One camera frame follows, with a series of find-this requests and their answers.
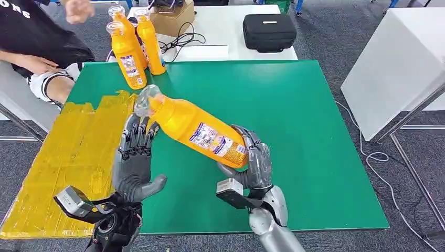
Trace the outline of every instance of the shorts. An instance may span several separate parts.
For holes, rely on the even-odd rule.
[[[26,80],[28,82],[29,88],[31,89],[31,92],[33,92],[33,94],[38,99],[49,102],[51,104],[56,104],[58,107],[61,108],[61,104],[59,102],[53,101],[51,98],[48,97],[46,89],[49,82],[57,76],[66,76],[76,82],[77,78],[79,77],[80,71],[83,68],[83,65],[84,63],[72,63],[67,68],[58,72],[46,72],[42,75],[33,74],[27,77]]]

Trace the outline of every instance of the black case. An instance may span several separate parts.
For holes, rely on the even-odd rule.
[[[249,14],[242,22],[246,47],[260,53],[279,53],[292,46],[296,30],[287,14]]]

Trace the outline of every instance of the plastic bottle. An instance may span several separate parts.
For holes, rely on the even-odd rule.
[[[138,9],[134,15],[137,18],[137,34],[144,43],[150,73],[152,75],[161,75],[165,73],[165,62],[156,39],[156,31],[149,19],[149,11],[146,8]]]
[[[233,168],[247,163],[240,134],[193,103],[171,99],[155,85],[141,91],[134,104],[140,117],[149,116],[172,139]]]
[[[137,49],[134,43],[125,36],[121,22],[113,21],[107,24],[107,31],[111,35],[111,48],[121,68],[124,78],[132,89],[141,89],[147,85],[142,62],[136,57]]]
[[[113,18],[113,21],[119,21],[124,25],[124,36],[128,37],[128,41],[134,43],[134,46],[138,48],[135,57],[142,63],[143,69],[146,69],[149,64],[137,39],[134,26],[125,16],[125,8],[121,5],[111,6],[108,9],[108,15]]]

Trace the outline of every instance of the yellow tape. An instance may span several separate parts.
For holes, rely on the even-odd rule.
[[[136,95],[121,91],[91,104],[67,103],[0,229],[5,239],[86,237],[92,225],[68,218],[52,199],[68,185],[99,200],[111,193],[111,169],[125,120]]]

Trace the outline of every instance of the bottle cap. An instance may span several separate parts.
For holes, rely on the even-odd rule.
[[[122,5],[114,5],[108,9],[108,15],[110,15],[110,17],[114,17],[116,14],[125,17],[125,9]]]
[[[134,103],[134,113],[138,117],[150,117],[164,102],[164,96],[162,95],[159,87],[156,85],[148,85],[142,89],[139,96]]]
[[[123,35],[124,34],[124,25],[119,21],[109,22],[107,24],[107,31],[111,35]]]
[[[134,12],[134,16],[138,22],[150,20],[149,10],[147,8],[137,9]]]

